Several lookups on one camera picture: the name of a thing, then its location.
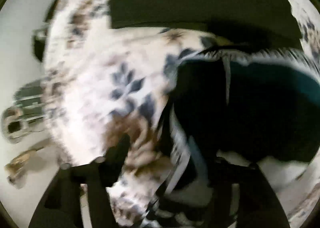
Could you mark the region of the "black patterned knit garment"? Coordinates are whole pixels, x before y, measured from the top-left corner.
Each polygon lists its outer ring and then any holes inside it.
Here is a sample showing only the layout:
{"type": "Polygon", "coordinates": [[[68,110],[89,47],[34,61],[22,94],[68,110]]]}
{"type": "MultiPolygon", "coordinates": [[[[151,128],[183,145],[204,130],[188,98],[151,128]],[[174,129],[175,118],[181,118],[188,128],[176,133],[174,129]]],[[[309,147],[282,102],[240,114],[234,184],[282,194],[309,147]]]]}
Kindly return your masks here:
{"type": "Polygon", "coordinates": [[[204,227],[217,158],[310,162],[319,150],[319,63],[293,48],[208,48],[174,68],[159,150],[173,168],[141,227],[204,227]]]}

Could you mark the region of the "grey shoe on floor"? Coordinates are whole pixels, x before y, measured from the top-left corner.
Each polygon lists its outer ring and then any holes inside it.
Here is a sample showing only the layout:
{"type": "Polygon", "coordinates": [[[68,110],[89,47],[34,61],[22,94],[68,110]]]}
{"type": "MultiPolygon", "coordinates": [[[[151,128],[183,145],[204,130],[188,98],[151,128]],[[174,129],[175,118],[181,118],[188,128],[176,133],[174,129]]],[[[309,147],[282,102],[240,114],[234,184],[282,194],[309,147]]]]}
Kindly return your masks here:
{"type": "Polygon", "coordinates": [[[9,107],[1,114],[1,133],[10,144],[17,144],[31,133],[28,116],[19,107],[9,107]]]}

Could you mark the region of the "white floral bed sheet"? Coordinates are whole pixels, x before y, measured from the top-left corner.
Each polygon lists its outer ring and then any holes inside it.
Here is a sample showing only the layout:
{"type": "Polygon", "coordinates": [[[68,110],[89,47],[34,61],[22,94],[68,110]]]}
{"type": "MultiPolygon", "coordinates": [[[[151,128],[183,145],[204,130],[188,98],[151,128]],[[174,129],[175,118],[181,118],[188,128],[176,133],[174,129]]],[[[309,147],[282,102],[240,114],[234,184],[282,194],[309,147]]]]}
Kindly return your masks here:
{"type": "MultiPolygon", "coordinates": [[[[44,111],[63,163],[86,165],[127,134],[130,148],[108,192],[120,227],[141,227],[149,202],[173,164],[158,148],[158,125],[175,88],[174,68],[208,48],[247,54],[293,48],[319,63],[317,0],[288,0],[300,47],[232,42],[214,33],[111,25],[110,0],[60,0],[44,59],[44,111]]],[[[319,213],[319,150],[308,163],[267,158],[259,164],[289,220],[306,227],[319,213]]]]}

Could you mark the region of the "flat black storage box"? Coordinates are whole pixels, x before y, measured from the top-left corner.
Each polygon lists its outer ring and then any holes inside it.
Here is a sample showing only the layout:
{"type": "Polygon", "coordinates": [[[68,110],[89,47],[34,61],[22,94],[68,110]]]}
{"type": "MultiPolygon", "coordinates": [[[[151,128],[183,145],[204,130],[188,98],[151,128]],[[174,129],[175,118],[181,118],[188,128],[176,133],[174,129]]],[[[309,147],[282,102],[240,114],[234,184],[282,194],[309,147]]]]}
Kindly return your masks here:
{"type": "Polygon", "coordinates": [[[111,25],[214,33],[241,44],[300,47],[288,0],[110,0],[111,25]]]}

